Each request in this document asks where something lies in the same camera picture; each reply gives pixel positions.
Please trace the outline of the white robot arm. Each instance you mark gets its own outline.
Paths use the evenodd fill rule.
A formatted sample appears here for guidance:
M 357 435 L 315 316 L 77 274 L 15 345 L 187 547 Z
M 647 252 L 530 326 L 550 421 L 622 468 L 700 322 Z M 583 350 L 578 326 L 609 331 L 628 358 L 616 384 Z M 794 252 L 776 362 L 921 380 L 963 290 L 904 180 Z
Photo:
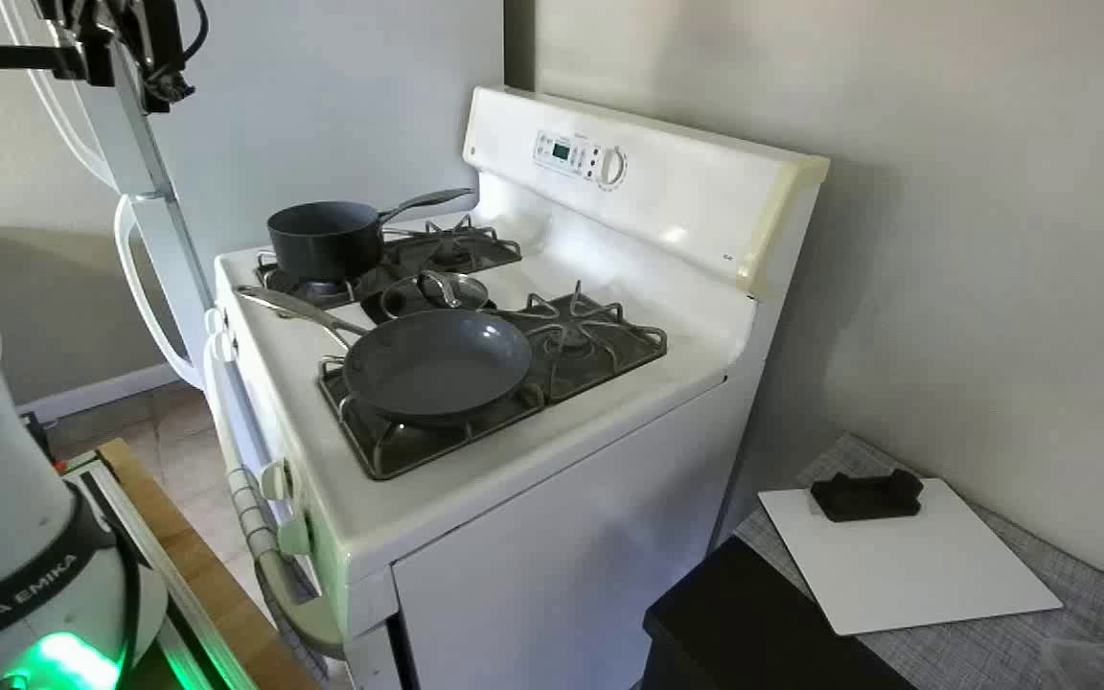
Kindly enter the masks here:
M 151 593 L 162 580 L 57 476 L 0 371 L 0 690 L 121 690 L 156 628 Z

